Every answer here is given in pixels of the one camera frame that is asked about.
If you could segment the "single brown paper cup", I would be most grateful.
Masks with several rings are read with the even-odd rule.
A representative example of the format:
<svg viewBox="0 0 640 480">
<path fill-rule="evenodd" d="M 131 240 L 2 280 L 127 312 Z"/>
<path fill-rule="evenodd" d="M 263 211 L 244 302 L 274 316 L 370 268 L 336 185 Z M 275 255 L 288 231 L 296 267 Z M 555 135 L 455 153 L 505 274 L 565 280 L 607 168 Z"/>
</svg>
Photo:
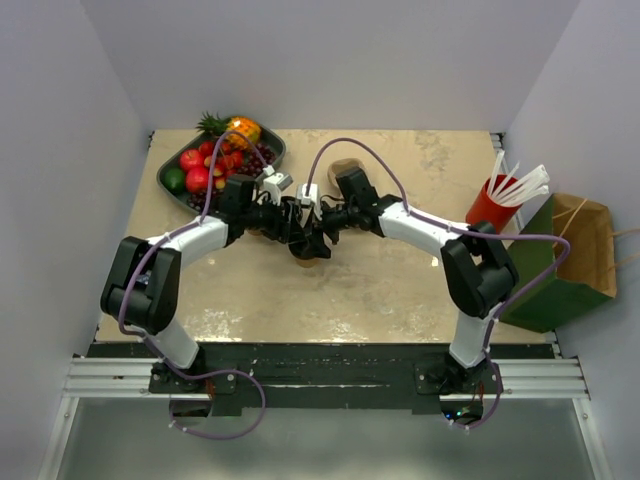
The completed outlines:
<svg viewBox="0 0 640 480">
<path fill-rule="evenodd" d="M 320 260 L 318 258 L 310 258 L 310 259 L 295 258 L 295 262 L 298 266 L 302 268 L 313 268 L 320 262 Z"/>
</svg>

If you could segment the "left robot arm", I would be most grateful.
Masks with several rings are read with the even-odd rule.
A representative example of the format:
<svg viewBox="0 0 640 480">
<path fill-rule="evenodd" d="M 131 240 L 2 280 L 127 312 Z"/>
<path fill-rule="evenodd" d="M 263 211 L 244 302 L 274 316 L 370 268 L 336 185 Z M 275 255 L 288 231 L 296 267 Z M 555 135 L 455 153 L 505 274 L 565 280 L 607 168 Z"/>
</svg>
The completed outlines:
<svg viewBox="0 0 640 480">
<path fill-rule="evenodd" d="M 171 378 L 185 392 L 200 390 L 207 368 L 196 361 L 200 346 L 176 318 L 181 271 L 206 255 L 234 243 L 247 230 L 276 238 L 282 193 L 292 184 L 287 173 L 273 171 L 262 182 L 268 201 L 254 198 L 256 181 L 234 175 L 225 187 L 219 210 L 162 235 L 123 239 L 116 251 L 100 298 L 103 313 L 118 322 L 125 335 L 136 336 L 173 367 Z"/>
</svg>

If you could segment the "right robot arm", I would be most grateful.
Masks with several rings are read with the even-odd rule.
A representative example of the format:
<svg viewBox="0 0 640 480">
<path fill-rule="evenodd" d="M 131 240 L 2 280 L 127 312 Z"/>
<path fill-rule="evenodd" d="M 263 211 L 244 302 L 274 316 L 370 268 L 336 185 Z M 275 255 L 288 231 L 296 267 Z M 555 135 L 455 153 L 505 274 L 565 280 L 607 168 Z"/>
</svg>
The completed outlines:
<svg viewBox="0 0 640 480">
<path fill-rule="evenodd" d="M 348 228 L 398 240 L 434 256 L 444 268 L 449 296 L 458 308 L 445 369 L 448 386 L 469 392 L 481 380 L 479 364 L 486 359 L 491 317 L 519 280 L 506 248 L 488 222 L 468 226 L 448 223 L 405 206 L 398 196 L 380 196 L 363 169 L 353 167 L 336 177 L 343 201 L 331 207 L 321 200 L 318 186 L 297 187 L 296 203 L 310 211 L 303 228 L 306 242 L 299 258 L 328 258 L 326 238 L 337 243 Z"/>
</svg>

